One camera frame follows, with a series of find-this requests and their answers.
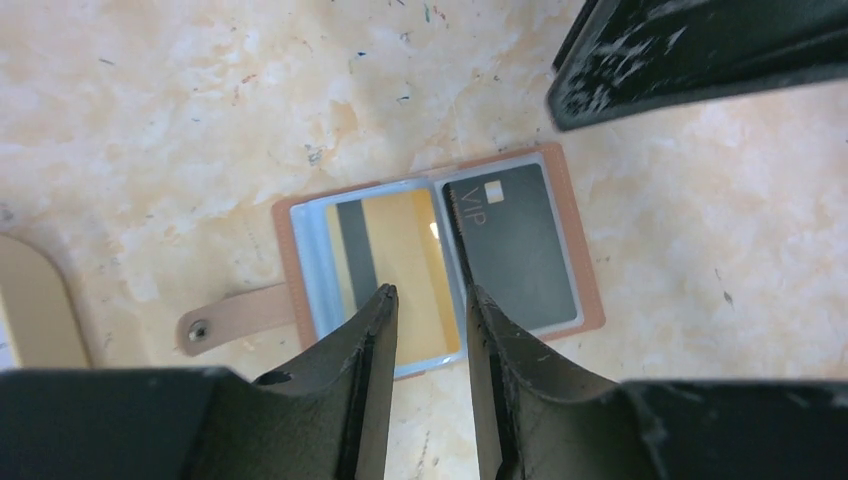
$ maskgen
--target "black card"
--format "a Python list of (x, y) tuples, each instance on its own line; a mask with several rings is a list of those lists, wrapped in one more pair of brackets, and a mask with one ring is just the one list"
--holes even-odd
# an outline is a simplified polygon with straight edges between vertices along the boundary
[(577, 318), (541, 166), (449, 182), (443, 193), (467, 283), (482, 286), (526, 330)]

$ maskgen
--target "black plastic object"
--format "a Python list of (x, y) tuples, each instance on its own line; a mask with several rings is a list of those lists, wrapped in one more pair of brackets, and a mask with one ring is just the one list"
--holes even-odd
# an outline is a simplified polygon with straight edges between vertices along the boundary
[(844, 0), (588, 0), (554, 60), (571, 130), (670, 105), (848, 76)]
[(484, 480), (845, 479), (848, 384), (617, 385), (468, 294), (468, 355)]
[(251, 385), (224, 368), (0, 375), (0, 478), (382, 479), (398, 299)]

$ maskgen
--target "beige marble surface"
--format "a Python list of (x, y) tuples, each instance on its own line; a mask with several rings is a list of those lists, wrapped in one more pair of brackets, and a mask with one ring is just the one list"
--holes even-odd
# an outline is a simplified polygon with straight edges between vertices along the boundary
[[(251, 377), (294, 332), (188, 359), (173, 330), (282, 279), (274, 201), (556, 140), (608, 318), (558, 350), (613, 379), (848, 378), (848, 83), (556, 134), (580, 4), (0, 2), (0, 232), (59, 266), (97, 365)], [(466, 364), (396, 383), (391, 415), (387, 478), (476, 478)]]

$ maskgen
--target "marble countertop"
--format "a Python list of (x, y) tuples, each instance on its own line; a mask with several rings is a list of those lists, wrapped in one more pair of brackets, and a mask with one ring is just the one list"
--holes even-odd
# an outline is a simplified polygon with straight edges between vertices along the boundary
[[(99, 367), (198, 358), (185, 312), (283, 279), (271, 205), (542, 141), (566, 152), (612, 379), (848, 378), (848, 82), (568, 134), (544, 109), (582, 2), (0, 5), (0, 232), (46, 253)], [(395, 384), (387, 478), (476, 478), (464, 362)]]

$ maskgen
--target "card chip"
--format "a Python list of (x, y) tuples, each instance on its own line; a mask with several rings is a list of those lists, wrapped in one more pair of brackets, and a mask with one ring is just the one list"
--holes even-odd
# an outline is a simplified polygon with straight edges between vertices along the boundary
[(503, 201), (503, 188), (501, 188), (500, 180), (486, 182), (483, 187), (486, 189), (486, 201), (488, 203), (498, 203)]

